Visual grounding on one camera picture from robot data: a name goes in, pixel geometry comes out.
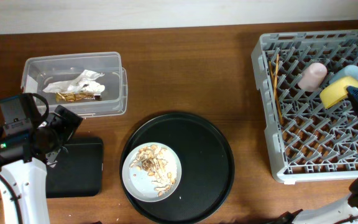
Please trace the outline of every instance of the gray dish rack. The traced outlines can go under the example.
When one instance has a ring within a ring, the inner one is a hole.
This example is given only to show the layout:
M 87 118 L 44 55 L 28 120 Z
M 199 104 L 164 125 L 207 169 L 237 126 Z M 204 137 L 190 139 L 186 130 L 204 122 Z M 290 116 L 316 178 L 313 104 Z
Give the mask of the gray dish rack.
M 251 57 L 264 104 L 273 178 L 284 184 L 357 178 L 358 117 L 347 100 L 326 110 L 319 93 L 340 69 L 358 66 L 358 30 L 263 34 Z M 283 124 L 273 98 L 269 61 L 273 71 L 278 66 Z M 308 93 L 297 83 L 313 62 L 325 64 L 328 74 L 318 91 Z

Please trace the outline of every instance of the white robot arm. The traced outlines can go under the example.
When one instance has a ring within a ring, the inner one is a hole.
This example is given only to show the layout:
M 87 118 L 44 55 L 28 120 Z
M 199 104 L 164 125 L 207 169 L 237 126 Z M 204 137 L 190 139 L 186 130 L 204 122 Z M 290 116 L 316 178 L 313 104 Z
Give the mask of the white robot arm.
M 349 187 L 350 194 L 316 210 L 284 213 L 269 224 L 358 224 L 358 178 Z
M 43 115 L 33 97 L 45 103 Z M 49 113 L 47 100 L 35 93 L 6 98 L 0 104 L 5 119 L 0 128 L 0 191 L 5 223 L 47 224 L 45 164 L 54 160 L 47 155 L 60 151 L 83 118 L 62 106 Z
M 1 177 L 11 186 L 17 201 L 13 200 L 9 189 L 0 180 L 0 192 L 4 204 L 4 217 L 7 224 L 48 224 L 49 215 L 45 193 L 47 177 L 46 165 L 38 159 L 24 163 L 23 160 L 2 166 Z

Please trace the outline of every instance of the black tray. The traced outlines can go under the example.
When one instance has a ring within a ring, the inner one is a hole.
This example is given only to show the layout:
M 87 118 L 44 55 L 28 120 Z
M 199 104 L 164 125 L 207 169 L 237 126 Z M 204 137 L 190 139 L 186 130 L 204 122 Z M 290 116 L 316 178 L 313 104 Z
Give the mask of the black tray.
M 125 158 L 147 142 L 169 146 L 181 163 L 179 186 L 159 202 L 137 200 L 122 182 Z M 119 173 L 128 200 L 140 214 L 158 223 L 195 223 L 212 215 L 229 195 L 234 160 L 226 138 L 209 121 L 189 113 L 169 113 L 149 120 L 128 139 Z

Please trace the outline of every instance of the wooden table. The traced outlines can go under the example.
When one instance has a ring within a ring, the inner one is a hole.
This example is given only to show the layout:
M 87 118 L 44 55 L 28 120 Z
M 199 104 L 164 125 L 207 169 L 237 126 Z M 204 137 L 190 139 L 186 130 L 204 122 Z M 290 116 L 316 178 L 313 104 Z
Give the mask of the wooden table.
M 135 128 L 162 111 L 201 115 L 231 145 L 236 163 L 234 185 L 223 206 L 205 223 L 259 223 L 344 197 L 351 180 L 295 185 L 273 180 L 264 110 L 250 57 L 263 33 L 335 29 L 358 29 L 358 21 L 0 35 L 0 99 L 21 92 L 24 64 L 31 57 L 116 51 L 127 70 L 126 114 L 88 118 L 77 131 L 104 141 L 102 192 L 95 197 L 48 199 L 51 223 L 150 222 L 124 195 L 119 159 Z M 3 221 L 0 202 L 0 223 Z

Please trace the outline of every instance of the yellow object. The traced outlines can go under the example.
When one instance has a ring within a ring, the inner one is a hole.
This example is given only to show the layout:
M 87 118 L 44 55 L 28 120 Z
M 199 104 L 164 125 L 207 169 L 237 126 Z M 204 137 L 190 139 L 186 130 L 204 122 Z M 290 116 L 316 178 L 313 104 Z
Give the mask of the yellow object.
M 343 77 L 336 80 L 333 84 L 327 86 L 320 93 L 321 101 L 326 109 L 334 106 L 341 100 L 347 98 L 348 86 L 354 86 L 358 88 L 358 81 L 353 77 Z

